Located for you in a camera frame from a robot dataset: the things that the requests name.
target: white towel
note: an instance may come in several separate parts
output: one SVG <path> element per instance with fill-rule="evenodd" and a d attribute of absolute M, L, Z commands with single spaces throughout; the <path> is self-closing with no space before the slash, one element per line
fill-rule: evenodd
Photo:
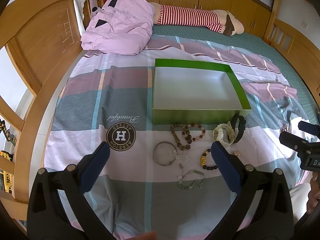
<path fill-rule="evenodd" d="M 82 34 L 85 32 L 84 25 L 83 25 L 83 19 L 84 19 L 83 7 L 84 7 L 84 2 L 85 2 L 85 0 L 73 0 L 73 5 L 75 6 L 75 11 L 76 11 L 76 18 L 77 18 L 79 33 L 80 33 L 81 37 L 82 37 Z"/>

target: white wall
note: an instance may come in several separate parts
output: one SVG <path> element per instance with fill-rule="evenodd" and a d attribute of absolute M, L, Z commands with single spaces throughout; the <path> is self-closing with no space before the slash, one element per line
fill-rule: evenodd
<path fill-rule="evenodd" d="M 320 16 L 306 0 L 281 0 L 278 19 L 291 25 L 320 49 Z M 307 29 L 302 27 L 305 21 Z"/>
<path fill-rule="evenodd" d="M 0 76 L 3 81 L 0 88 L 0 96 L 15 111 L 27 87 L 12 65 L 5 48 L 0 49 Z M 6 139 L 1 133 L 0 150 L 4 149 L 5 142 Z"/>

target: striped plush toy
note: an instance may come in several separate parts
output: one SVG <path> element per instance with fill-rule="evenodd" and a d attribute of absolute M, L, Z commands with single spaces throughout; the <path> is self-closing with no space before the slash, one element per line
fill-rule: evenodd
<path fill-rule="evenodd" d="M 151 3 L 155 7 L 154 24 L 207 27 L 226 36 L 241 34 L 244 27 L 230 12 L 198 10 Z"/>

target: green mattress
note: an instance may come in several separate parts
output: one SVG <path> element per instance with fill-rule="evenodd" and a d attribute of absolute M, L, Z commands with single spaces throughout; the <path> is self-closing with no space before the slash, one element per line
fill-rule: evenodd
<path fill-rule="evenodd" d="M 227 37 L 210 31 L 204 27 L 190 27 L 177 25 L 154 25 L 153 34 L 178 36 L 187 39 L 213 41 L 227 46 L 234 46 L 247 49 L 255 54 L 269 58 L 278 66 L 289 84 L 297 90 L 297 95 L 311 123 L 319 124 L 318 106 L 310 91 L 284 57 L 273 47 L 269 46 L 262 39 L 248 33 Z"/>

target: wooden bed rail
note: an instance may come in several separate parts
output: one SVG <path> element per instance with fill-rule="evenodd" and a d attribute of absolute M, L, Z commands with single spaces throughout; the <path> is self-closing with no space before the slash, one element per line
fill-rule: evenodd
<path fill-rule="evenodd" d="M 86 26 L 90 21 L 88 0 L 84 15 Z M 15 0 L 0 16 L 0 48 L 3 46 L 34 95 L 24 120 L 0 97 L 0 115 L 11 130 L 14 127 L 19 132 L 13 163 L 0 156 L 0 169 L 12 174 L 12 194 L 0 190 L 0 200 L 12 218 L 26 220 L 38 129 L 62 77 L 82 51 L 73 0 Z"/>
<path fill-rule="evenodd" d="M 275 19 L 267 37 L 293 66 L 320 106 L 320 50 L 301 32 Z"/>

